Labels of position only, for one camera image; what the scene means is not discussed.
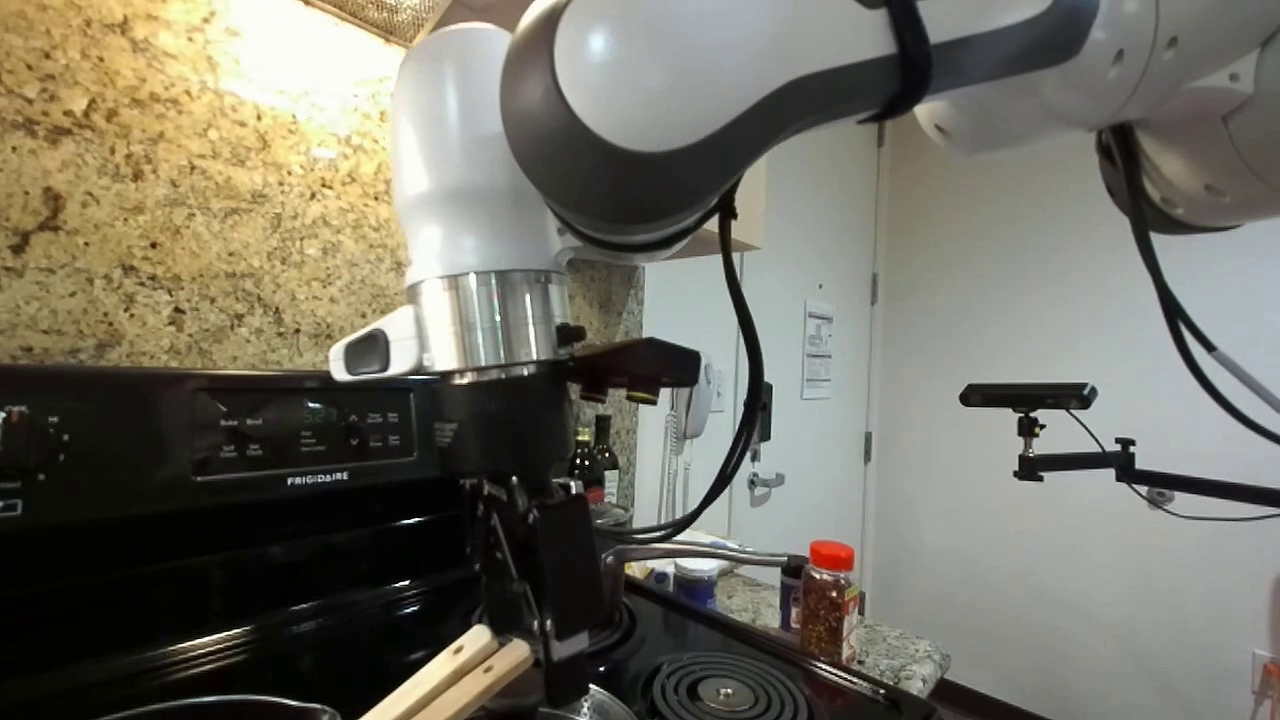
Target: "wire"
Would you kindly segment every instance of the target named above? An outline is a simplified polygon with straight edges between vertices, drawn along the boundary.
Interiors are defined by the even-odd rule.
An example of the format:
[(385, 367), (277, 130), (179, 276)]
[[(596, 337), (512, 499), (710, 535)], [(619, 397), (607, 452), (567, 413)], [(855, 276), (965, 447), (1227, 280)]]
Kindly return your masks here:
[(720, 201), (720, 269), (726, 269), (726, 284), (727, 284), (727, 298), (733, 298), (733, 316), (742, 324), (742, 337), (746, 337), (746, 353), (750, 353), (750, 392), (746, 392), (746, 415), (738, 421), (738, 432), (733, 432), (733, 442), (720, 459), (720, 470), (714, 478), (714, 487), (701, 495), (701, 502), (669, 525), (647, 525), (647, 529), (626, 529), (626, 530), (603, 530), (611, 541), (634, 541), (634, 544), (664, 544), (681, 530), (689, 530), (726, 490), (727, 482), (738, 478), (738, 470), (746, 468), (751, 442), (757, 442), (757, 422), (759, 422), (759, 413), (763, 413), (763, 348), (759, 348), (759, 333), (757, 333), (757, 316), (751, 316), (751, 304), (750, 304), (750, 292), (738, 276), (738, 254), (733, 254), (733, 218), (738, 218), (738, 207), (733, 207), (733, 197), (738, 186), (726, 193)]
[(1145, 225), (1141, 217), (1141, 147), (1136, 147), (1136, 130), (1129, 122), (1119, 129), (1108, 129), (1114, 134), (1114, 147), (1116, 147), (1116, 165), (1119, 165), (1119, 177), (1124, 177), (1124, 197), (1129, 197), (1129, 228), (1134, 228), (1134, 238), (1136, 238), (1136, 252), (1152, 276), (1152, 288), (1157, 288), (1157, 298), (1160, 298), (1160, 316), (1166, 316), (1166, 327), (1171, 337), (1171, 348), (1178, 356), (1186, 358), (1186, 367), (1194, 370), (1194, 378), (1217, 398), (1217, 409), (1224, 409), (1236, 422), (1243, 422), (1248, 432), (1280, 442), (1280, 432), (1264, 429), (1262, 421), (1252, 421), (1248, 413), (1240, 413), (1217, 383), (1213, 377), (1205, 370), (1205, 363), (1195, 358), (1195, 353), (1187, 348), (1187, 333), (1194, 339), (1217, 356), (1219, 348), (1213, 344), (1213, 337), (1195, 324), (1195, 316), (1181, 304), (1181, 296), (1171, 292), (1166, 269), (1160, 269), (1160, 254), (1157, 254), (1157, 245), (1152, 245), (1152, 228)]
[[(1075, 415), (1075, 413), (1067, 413), (1075, 422), (1081, 422), (1081, 432), (1100, 447), (1100, 452), (1108, 452), (1108, 442)], [(1194, 514), (1194, 513), (1171, 513), (1171, 509), (1166, 509), (1152, 490), (1141, 490), (1136, 482), (1124, 482), (1134, 495), (1141, 495), (1152, 513), (1166, 513), (1166, 514), (1171, 514), (1171, 521), (1194, 521), (1194, 525), (1270, 525), (1270, 521), (1280, 521), (1280, 513), (1262, 513), (1262, 514)]]

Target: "appliance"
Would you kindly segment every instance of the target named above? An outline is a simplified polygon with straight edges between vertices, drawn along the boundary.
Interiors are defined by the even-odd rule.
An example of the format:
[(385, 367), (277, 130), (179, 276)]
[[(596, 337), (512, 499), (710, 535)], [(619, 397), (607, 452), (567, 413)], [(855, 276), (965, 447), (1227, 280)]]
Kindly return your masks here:
[[(0, 367), (0, 714), (359, 714), (475, 621), (451, 415), (430, 378)], [(934, 714), (646, 583), (587, 666), (638, 714)]]

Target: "speckled granite wall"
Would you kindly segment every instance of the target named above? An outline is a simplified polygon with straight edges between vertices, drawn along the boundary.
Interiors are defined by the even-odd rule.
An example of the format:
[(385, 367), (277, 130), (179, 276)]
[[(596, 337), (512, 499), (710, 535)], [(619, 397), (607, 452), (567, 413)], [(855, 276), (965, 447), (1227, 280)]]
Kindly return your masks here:
[[(320, 367), (400, 304), (398, 59), (299, 0), (0, 0), (0, 363)], [(639, 327), (638, 270), (572, 309)]]

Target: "black camera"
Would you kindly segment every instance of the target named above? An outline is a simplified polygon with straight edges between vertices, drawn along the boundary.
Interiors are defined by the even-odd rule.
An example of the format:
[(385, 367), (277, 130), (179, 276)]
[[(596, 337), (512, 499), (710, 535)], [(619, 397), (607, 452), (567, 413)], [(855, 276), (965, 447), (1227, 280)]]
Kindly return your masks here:
[(1083, 413), (1091, 409), (1097, 386), (1091, 383), (970, 383), (961, 392), (965, 409), (1013, 409), (1013, 413)]

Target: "wooden utensil handle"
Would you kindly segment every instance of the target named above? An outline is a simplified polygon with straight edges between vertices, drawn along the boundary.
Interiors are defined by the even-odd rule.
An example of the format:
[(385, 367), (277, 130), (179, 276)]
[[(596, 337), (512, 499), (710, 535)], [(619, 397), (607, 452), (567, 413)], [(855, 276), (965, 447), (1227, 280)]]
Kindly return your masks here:
[(421, 706), (441, 700), (460, 677), (481, 666), (498, 651), (489, 624), (473, 624), (460, 639), (436, 651), (421, 673), (413, 673), (393, 694), (385, 694), (365, 720), (413, 720)]
[(464, 720), (483, 700), (504, 692), (533, 666), (533, 646), (523, 639), (504, 644), (491, 660), (483, 660), (473, 677), (451, 682), (436, 704), (430, 704), (416, 720)]

